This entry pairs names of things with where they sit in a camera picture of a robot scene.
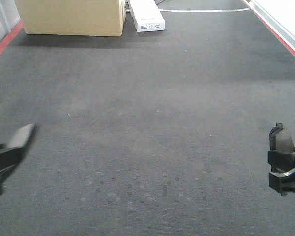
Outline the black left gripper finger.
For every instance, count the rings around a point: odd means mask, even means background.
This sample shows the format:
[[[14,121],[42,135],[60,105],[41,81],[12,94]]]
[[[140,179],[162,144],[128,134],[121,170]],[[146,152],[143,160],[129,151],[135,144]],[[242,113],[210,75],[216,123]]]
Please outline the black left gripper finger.
[[[35,138],[36,124],[27,124],[15,131],[5,144],[4,155],[7,157],[25,157]]]

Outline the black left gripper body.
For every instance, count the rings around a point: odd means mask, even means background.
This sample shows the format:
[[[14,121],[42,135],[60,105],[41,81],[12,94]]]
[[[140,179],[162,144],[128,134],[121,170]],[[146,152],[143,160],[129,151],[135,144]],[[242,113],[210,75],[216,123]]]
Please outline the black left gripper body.
[[[7,148],[0,144],[0,195],[3,194],[3,183],[12,174],[22,160],[22,149],[19,147]]]

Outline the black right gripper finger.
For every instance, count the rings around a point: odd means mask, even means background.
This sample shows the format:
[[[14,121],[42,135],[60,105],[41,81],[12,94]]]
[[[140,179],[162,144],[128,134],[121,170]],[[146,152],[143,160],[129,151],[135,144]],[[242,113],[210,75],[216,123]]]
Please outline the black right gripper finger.
[[[287,173],[268,173],[269,187],[276,191],[288,191],[289,190],[289,175]]]
[[[295,165],[295,152],[281,152],[270,150],[268,152],[270,165]]]

